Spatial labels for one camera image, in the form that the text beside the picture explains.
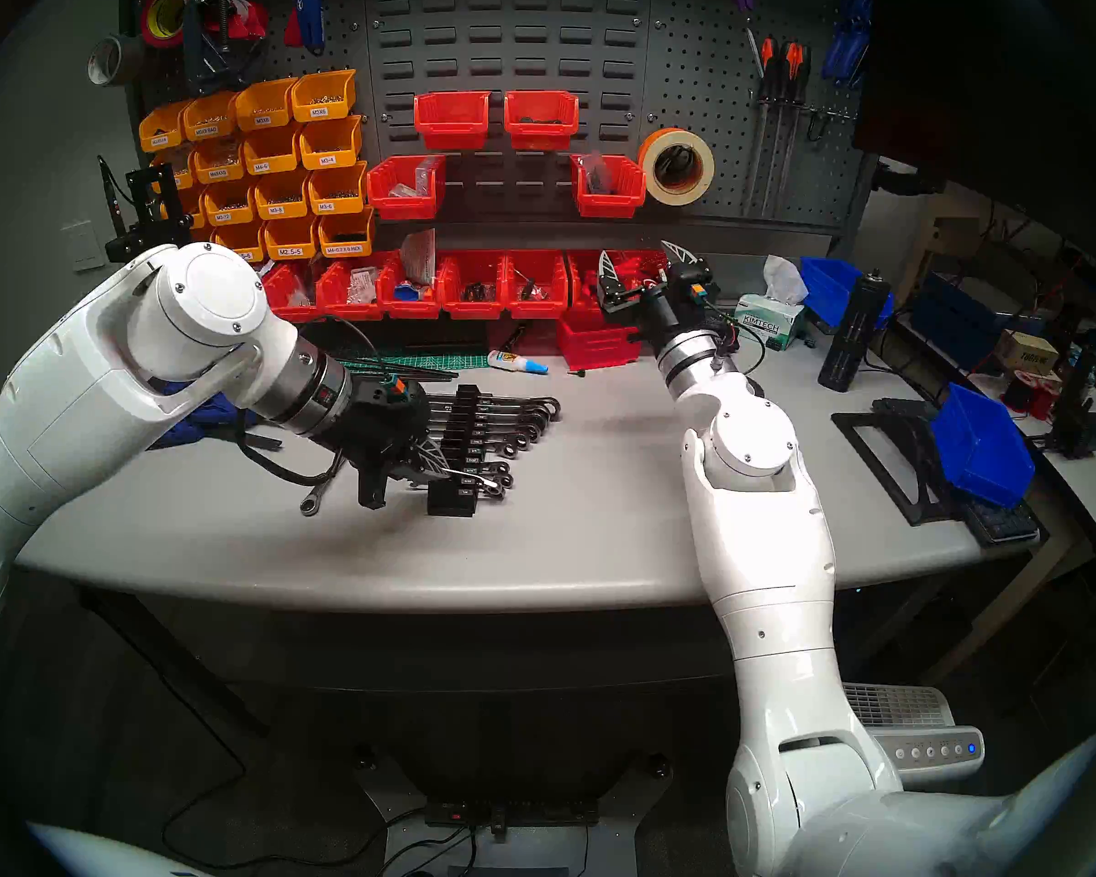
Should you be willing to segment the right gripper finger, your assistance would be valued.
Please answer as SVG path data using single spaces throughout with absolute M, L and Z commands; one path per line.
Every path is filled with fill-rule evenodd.
M 606 317 L 616 317 L 632 307 L 632 291 L 625 288 L 610 254 L 601 250 L 597 262 L 597 304 Z
M 666 257 L 666 280 L 712 280 L 713 272 L 701 257 L 669 240 L 660 242 Z

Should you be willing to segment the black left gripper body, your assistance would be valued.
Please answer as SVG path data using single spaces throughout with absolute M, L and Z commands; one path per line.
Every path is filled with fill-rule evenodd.
M 429 441 L 431 409 L 420 381 L 351 378 L 333 421 L 333 445 L 358 472 L 358 503 L 385 506 L 388 482 L 409 481 L 412 445 Z

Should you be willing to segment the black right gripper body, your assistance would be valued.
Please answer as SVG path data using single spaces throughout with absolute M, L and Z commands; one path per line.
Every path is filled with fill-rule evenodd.
M 671 284 L 663 281 L 660 270 L 643 270 L 631 282 L 642 291 L 633 310 L 632 342 L 666 344 L 680 332 L 719 330 L 711 306 L 720 288 L 711 272 L 685 272 Z

